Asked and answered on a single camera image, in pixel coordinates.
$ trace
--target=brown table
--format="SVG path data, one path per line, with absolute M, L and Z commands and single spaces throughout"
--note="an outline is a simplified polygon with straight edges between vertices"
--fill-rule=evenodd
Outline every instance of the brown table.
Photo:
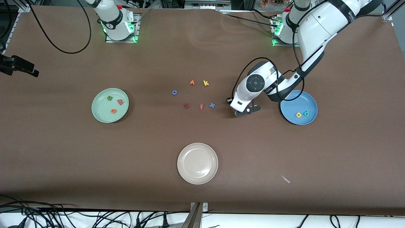
M 35 10 L 56 45 L 84 46 L 80 8 Z M 265 95 L 249 116 L 235 117 L 225 103 L 255 57 L 282 72 L 296 68 L 292 49 L 273 47 L 267 26 L 213 10 L 152 10 L 137 44 L 111 44 L 87 11 L 92 41 L 75 55 L 53 48 L 31 13 L 18 22 L 6 55 L 32 61 L 40 75 L 1 75 L 2 194 L 80 208 L 186 211 L 205 201 L 217 212 L 405 214 L 405 67 L 391 23 L 361 18 L 328 44 L 305 86 L 318 116 L 296 126 Z M 104 124 L 91 103 L 110 87 L 126 91 L 130 108 Z M 204 185 L 177 171 L 179 152 L 193 142 L 218 155 Z

